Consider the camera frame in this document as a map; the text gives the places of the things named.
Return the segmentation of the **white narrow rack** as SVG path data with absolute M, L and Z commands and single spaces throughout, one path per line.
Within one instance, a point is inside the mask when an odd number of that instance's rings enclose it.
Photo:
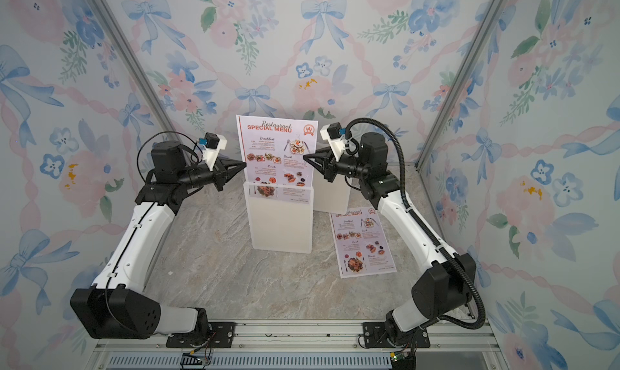
M 312 252 L 314 188 L 245 182 L 243 189 L 254 249 Z
M 345 177 L 337 175 L 333 182 L 327 181 L 317 170 L 313 171 L 313 209 L 315 211 L 345 214 L 350 200 L 350 187 Z

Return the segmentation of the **restaurant special menu sheet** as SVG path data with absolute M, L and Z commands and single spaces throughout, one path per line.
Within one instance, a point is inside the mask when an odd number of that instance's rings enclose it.
M 304 160 L 316 151 L 318 122 L 237 117 L 249 196 L 310 205 L 313 168 Z

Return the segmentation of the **white narrow rack front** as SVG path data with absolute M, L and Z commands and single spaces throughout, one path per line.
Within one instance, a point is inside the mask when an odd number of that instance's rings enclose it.
M 312 252 L 314 188 L 245 182 L 243 189 L 254 249 Z

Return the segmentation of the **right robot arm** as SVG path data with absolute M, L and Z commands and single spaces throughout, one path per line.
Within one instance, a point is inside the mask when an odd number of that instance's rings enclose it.
M 405 191 L 405 178 L 387 168 L 385 137 L 364 134 L 354 155 L 348 154 L 350 140 L 339 125 L 324 127 L 321 138 L 328 146 L 305 155 L 305 161 L 328 182 L 337 176 L 356 179 L 361 194 L 392 224 L 421 272 L 408 300 L 387 313 L 384 338 L 400 347 L 438 322 L 468 330 L 484 326 L 486 313 L 475 286 L 475 261 L 468 253 L 458 254 L 414 207 Z

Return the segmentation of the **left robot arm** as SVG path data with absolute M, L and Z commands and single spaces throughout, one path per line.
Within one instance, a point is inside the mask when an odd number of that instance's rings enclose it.
M 226 145 L 224 136 L 207 133 L 192 148 L 178 141 L 153 147 L 153 168 L 118 247 L 90 287 L 75 290 L 69 302 L 90 337 L 148 339 L 161 334 L 190 345 L 212 337 L 205 309 L 162 305 L 144 292 L 183 201 L 208 185 L 222 191 L 245 169 L 244 162 L 220 155 Z

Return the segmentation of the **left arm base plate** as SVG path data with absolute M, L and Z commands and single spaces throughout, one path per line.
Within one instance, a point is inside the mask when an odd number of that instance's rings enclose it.
M 237 324 L 234 322 L 209 322 L 198 331 L 173 334 L 167 338 L 167 348 L 231 348 Z

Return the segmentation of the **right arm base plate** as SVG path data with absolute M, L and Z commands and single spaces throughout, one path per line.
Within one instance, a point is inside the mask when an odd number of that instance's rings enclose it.
M 397 330 L 386 329 L 384 322 L 364 322 L 363 332 L 359 336 L 363 341 L 360 346 L 367 349 L 406 347 L 430 348 L 429 336 L 426 330 L 415 328 L 409 332 L 400 333 Z

